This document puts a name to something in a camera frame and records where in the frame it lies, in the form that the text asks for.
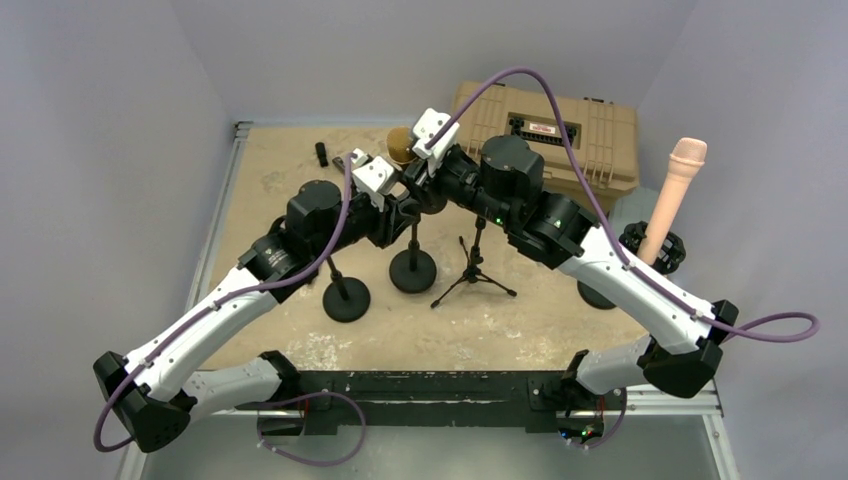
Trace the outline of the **black round-base mic stand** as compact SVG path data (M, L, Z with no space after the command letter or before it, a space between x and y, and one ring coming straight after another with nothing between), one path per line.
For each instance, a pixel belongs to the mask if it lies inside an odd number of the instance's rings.
M421 249L419 224L421 213L415 214L410 226L407 248L397 253L389 265L389 279L402 293L419 294L429 290L436 281L438 267L433 257Z

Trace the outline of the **gold microphone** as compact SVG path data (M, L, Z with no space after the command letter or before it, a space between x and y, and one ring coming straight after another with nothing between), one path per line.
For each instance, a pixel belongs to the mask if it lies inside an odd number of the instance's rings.
M395 127L388 132L386 137L388 155L400 168L406 168L416 159L412 151L413 145L414 139L407 127Z

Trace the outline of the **black clip mic stand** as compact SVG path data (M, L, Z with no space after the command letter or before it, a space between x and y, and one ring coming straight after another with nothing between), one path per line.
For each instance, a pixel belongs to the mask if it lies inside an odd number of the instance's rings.
M350 323L366 314L371 305L370 290L358 278L344 276L331 257L330 284L324 290L322 306L327 316L339 323Z

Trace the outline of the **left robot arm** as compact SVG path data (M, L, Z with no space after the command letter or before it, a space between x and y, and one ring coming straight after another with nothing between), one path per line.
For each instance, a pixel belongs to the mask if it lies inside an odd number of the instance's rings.
M331 255L362 239L390 246L421 214L412 189L371 192L354 182L305 183L285 213L242 254L221 282L153 340L127 354L108 351L93 370L106 400L142 452L164 448L194 421L241 405L303 403L300 373L281 353L217 371L201 365L230 338L310 283Z

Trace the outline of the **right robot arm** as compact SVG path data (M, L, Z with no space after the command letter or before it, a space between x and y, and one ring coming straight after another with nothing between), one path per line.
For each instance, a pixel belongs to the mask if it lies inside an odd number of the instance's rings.
M403 128L390 132L387 145L427 209L452 202L493 222L521 255L575 278L645 328L646 336L631 344L576 355L561 381L569 404L584 407L615 388L641 384L691 398L714 377L724 337L711 323L732 325L737 308L684 292L630 252L618 257L619 242L608 239L593 212L544 189L544 159L525 140L490 138L480 163L455 144L436 169L414 152Z

